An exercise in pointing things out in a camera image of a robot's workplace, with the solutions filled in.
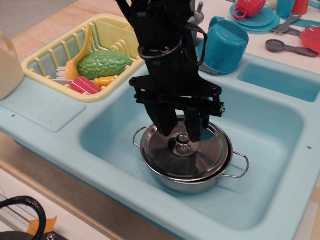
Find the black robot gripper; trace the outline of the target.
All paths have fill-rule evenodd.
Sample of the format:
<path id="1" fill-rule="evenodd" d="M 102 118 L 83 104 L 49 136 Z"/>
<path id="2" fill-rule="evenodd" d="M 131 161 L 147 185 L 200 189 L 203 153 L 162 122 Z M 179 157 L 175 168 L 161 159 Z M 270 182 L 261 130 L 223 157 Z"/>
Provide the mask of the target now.
<path id="1" fill-rule="evenodd" d="M 176 110 L 184 111 L 185 126 L 192 142 L 199 142 L 208 128 L 210 116 L 225 112 L 220 101 L 222 89 L 199 75 L 196 63 L 190 61 L 182 41 L 164 50 L 140 46 L 148 75 L 133 77 L 135 99 L 144 104 L 157 130 L 168 137 L 177 125 Z"/>

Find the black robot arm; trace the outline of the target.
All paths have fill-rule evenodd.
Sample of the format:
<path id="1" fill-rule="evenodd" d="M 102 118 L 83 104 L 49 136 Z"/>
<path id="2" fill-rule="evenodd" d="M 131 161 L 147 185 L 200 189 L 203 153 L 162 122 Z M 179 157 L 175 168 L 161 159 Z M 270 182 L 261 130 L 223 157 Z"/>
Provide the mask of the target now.
<path id="1" fill-rule="evenodd" d="M 210 116 L 220 117 L 224 104 L 221 88 L 204 80 L 193 37 L 201 29 L 190 23 L 195 10 L 189 0 L 118 1 L 138 40 L 138 54 L 148 75 L 133 77 L 137 103 L 143 104 L 165 137 L 178 123 L 176 112 L 184 112 L 185 126 L 193 142 L 201 140 Z"/>

